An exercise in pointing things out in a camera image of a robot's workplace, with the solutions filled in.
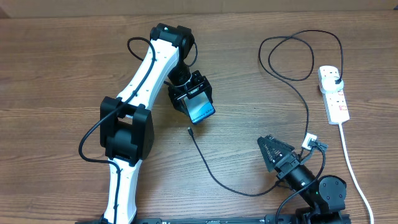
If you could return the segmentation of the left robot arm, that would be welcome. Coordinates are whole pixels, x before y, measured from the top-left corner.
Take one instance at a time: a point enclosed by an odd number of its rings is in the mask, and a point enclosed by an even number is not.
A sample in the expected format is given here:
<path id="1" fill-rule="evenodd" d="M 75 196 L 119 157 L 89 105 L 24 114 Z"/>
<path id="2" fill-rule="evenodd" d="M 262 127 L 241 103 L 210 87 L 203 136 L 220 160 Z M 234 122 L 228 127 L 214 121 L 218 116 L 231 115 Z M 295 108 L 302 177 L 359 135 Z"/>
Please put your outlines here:
<path id="1" fill-rule="evenodd" d="M 100 105 L 100 144 L 110 171 L 108 206 L 100 223 L 134 223 L 140 166 L 154 143 L 152 107 L 167 85 L 173 107 L 197 124 L 215 113 L 212 87 L 184 60 L 196 45 L 191 29 L 158 24 L 150 32 L 146 56 L 128 86 Z"/>

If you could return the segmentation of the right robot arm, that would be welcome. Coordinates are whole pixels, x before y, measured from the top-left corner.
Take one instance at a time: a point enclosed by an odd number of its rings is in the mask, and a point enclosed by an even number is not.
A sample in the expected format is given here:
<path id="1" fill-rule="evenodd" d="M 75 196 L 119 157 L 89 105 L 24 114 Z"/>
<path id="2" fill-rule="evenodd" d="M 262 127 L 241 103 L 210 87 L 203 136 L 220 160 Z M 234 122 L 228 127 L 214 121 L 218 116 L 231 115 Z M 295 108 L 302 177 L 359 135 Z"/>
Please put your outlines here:
<path id="1" fill-rule="evenodd" d="M 285 182 L 294 191 L 286 198 L 274 215 L 266 215 L 267 223 L 312 223 L 312 224 L 349 224 L 349 215 L 342 214 L 345 209 L 346 182 L 322 172 L 326 164 L 327 145 L 311 140 L 310 154 L 300 159 L 294 147 L 267 135 L 257 139 L 265 165 L 269 172 L 276 172 L 279 181 Z M 305 166 L 314 151 L 322 154 L 322 164 L 318 174 L 313 174 Z M 296 209 L 294 214 L 281 215 L 283 206 L 295 196 L 301 196 L 308 207 Z"/>

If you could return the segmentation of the Samsung Galaxy smartphone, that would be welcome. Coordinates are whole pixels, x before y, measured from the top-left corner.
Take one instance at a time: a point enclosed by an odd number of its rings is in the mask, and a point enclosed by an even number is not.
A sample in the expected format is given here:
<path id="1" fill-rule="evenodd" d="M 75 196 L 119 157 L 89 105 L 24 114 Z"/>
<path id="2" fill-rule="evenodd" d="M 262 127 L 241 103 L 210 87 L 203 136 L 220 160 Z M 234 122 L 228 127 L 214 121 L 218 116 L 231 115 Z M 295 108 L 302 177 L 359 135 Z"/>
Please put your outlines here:
<path id="1" fill-rule="evenodd" d="M 200 93 L 192 99 L 185 98 L 184 102 L 193 124 L 203 121 L 216 112 L 205 92 Z"/>

